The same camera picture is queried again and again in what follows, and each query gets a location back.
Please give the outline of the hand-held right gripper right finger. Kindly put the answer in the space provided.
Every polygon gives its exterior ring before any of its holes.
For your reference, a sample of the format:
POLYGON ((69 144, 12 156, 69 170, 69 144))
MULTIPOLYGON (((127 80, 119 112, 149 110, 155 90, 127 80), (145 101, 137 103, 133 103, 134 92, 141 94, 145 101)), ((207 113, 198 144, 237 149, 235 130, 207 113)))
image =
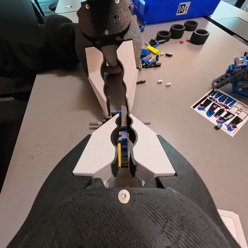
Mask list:
POLYGON ((176 172, 157 134, 132 114, 127 114, 129 128, 129 170, 142 186, 149 179, 175 176, 176 172))

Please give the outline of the small blue yellow Lego assembly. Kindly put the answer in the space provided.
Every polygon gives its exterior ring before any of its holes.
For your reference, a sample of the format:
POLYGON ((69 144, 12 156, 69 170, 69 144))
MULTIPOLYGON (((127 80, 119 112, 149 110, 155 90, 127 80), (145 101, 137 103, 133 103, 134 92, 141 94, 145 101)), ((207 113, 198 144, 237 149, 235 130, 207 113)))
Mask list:
POLYGON ((127 150, 127 131, 129 130, 127 124, 127 111, 126 106, 122 105, 121 111, 116 111, 116 114, 121 114, 121 125, 119 126, 119 139, 117 141, 117 149, 118 149, 118 165, 121 166, 121 148, 123 150, 127 150))

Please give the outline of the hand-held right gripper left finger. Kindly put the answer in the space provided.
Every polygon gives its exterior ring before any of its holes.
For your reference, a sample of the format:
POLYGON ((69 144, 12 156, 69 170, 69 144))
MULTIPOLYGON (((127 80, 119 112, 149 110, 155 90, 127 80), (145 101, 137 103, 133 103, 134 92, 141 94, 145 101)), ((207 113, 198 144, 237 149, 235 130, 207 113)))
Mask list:
POLYGON ((116 114, 91 134, 73 170, 74 175, 100 178, 105 186, 109 186, 109 179, 117 176, 119 168, 117 141, 120 125, 121 114, 116 114))

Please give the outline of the black rubber lego tyre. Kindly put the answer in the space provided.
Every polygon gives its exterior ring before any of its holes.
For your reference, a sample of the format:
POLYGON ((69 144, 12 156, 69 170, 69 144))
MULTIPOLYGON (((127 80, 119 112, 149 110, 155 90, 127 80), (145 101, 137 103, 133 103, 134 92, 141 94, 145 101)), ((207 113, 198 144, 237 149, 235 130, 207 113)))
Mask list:
POLYGON ((185 26, 182 24, 173 24, 170 28, 171 39, 181 39, 185 31, 185 26))
POLYGON ((197 29, 198 22, 194 20, 188 20, 184 23, 185 31, 192 32, 197 29))
POLYGON ((208 39, 210 32, 205 29, 196 29, 193 31, 190 43, 195 45, 203 45, 208 39))
POLYGON ((166 30, 161 30, 157 32, 156 40, 165 40, 166 42, 169 41, 171 38, 171 32, 166 31, 166 30))

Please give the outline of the lego sticker sheet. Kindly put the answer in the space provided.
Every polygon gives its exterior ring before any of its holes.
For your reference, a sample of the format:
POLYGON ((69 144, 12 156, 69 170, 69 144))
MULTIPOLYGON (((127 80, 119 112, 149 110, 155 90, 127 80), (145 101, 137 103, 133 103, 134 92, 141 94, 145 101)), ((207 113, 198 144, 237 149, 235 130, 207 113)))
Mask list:
POLYGON ((231 137, 248 122, 248 106, 221 90, 209 91, 191 108, 214 126, 221 123, 221 130, 231 137))

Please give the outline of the partly built blue lego buggy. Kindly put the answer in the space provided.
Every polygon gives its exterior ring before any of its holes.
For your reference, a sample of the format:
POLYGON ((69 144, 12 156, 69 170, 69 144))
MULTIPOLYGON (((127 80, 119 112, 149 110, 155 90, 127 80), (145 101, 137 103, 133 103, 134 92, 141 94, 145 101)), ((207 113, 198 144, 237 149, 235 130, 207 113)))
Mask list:
POLYGON ((248 97, 248 52, 244 56, 234 58, 234 63, 229 65, 225 74, 212 81, 212 89, 216 92, 219 88, 231 84, 232 93, 248 97))

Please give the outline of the person's left forearm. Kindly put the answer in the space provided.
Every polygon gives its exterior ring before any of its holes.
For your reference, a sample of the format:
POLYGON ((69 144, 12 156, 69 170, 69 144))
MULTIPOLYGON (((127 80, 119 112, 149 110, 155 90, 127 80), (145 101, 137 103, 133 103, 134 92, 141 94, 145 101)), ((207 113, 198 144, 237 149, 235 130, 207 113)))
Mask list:
POLYGON ((50 15, 39 25, 44 47, 39 51, 39 70, 71 69, 79 64, 75 49, 75 23, 62 15, 50 15))

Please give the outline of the person's left hand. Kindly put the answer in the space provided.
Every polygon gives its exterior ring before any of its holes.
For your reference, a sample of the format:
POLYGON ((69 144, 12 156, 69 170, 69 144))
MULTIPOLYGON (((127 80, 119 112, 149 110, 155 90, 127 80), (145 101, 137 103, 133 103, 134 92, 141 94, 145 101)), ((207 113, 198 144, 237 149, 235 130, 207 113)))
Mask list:
POLYGON ((109 73, 112 75, 119 74, 121 72, 122 72, 122 68, 119 65, 116 65, 114 67, 107 66, 105 69, 105 73, 109 73))

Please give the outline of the blue bin with printed tag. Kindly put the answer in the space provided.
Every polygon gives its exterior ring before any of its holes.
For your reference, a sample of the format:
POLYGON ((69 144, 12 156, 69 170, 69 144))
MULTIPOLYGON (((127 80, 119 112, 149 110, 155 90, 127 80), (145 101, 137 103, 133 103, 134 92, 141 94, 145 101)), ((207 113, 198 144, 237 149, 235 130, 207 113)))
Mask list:
POLYGON ((146 24, 210 16, 220 0, 132 0, 146 24))

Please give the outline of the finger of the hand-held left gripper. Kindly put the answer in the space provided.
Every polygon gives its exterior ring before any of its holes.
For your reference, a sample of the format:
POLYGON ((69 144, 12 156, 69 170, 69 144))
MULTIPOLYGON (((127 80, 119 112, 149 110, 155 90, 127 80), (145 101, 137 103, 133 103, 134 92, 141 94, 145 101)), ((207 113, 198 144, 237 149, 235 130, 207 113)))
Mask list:
POLYGON ((123 69, 123 83, 125 86, 125 101, 128 113, 131 113, 135 99, 135 91, 139 70, 136 67, 132 40, 124 41, 117 49, 117 59, 123 69))
POLYGON ((104 55, 95 47, 85 48, 85 53, 88 66, 88 80, 106 116, 110 116, 109 99, 105 93, 106 82, 103 69, 106 63, 104 55))

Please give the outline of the pile of small lego pieces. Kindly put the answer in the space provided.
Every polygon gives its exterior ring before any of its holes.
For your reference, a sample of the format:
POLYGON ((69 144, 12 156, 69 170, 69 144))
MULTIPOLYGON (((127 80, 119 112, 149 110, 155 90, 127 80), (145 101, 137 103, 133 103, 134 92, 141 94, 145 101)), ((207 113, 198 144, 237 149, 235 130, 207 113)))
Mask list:
MULTIPOLYGON (((146 45, 146 47, 152 46, 152 47, 158 49, 159 45, 163 45, 165 43, 166 43, 165 40, 157 41, 157 40, 151 39, 149 43, 145 42, 145 45, 146 45)), ((172 57, 173 53, 159 52, 158 54, 153 54, 147 48, 142 48, 138 70, 141 71, 142 69, 160 67, 161 62, 159 62, 159 59, 160 59, 160 57, 163 57, 163 56, 172 57)))

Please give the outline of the person's dark clothing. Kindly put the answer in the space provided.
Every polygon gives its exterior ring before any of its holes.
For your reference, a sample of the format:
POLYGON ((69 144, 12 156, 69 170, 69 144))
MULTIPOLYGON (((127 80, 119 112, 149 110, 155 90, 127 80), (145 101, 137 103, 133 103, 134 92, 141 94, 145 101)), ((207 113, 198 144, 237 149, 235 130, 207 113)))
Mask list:
POLYGON ((44 46, 0 40, 1 94, 10 93, 14 83, 30 82, 43 72, 44 46))

